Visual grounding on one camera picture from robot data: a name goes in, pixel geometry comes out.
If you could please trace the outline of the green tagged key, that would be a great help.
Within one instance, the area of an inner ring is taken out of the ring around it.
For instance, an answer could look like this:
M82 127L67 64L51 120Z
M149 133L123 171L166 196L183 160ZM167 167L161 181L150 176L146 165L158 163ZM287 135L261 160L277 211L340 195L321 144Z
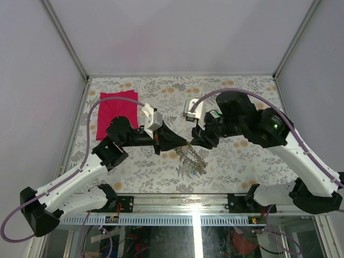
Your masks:
M221 117L221 114L218 113L217 111L212 111L211 114L213 115L214 118Z

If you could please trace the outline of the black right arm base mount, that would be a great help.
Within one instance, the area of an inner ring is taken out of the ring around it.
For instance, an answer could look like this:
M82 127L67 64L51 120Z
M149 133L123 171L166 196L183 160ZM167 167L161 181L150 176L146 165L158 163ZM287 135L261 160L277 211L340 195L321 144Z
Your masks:
M229 213L261 213L263 210L267 211L269 206L262 206L253 199L246 200L245 194L227 194L227 204L225 209Z

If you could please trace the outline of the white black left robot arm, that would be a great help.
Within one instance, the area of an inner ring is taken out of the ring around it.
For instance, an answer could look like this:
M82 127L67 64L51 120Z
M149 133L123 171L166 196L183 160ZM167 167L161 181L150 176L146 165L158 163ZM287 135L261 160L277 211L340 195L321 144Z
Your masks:
M100 184L86 193L77 194L76 191L101 173L120 165L128 157L124 147L152 146L159 155L187 145L187 141L161 119L152 135L145 132L143 126L134 129L123 116L115 117L106 133L81 164L43 187L36 190L26 187L20 192L20 210L34 236L43 237L60 221L85 211L114 211L118 205L117 194L109 184Z

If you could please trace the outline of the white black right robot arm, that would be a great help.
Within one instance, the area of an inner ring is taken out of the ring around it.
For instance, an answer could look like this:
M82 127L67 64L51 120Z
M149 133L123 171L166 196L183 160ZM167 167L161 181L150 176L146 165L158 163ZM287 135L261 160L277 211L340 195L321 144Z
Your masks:
M343 173L322 161L291 120L266 99L242 89L215 90L186 101L184 117L196 123L192 145L213 149L221 138L241 135L277 155L297 175L286 184L252 185L244 197L249 211L271 205L293 206L309 214L339 211Z

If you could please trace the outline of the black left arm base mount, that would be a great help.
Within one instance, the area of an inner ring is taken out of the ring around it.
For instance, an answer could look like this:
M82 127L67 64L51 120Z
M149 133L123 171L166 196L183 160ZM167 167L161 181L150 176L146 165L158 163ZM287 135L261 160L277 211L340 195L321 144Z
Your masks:
M105 208L105 211L115 213L132 213L133 208L133 196L118 196L115 200L110 202L109 206Z

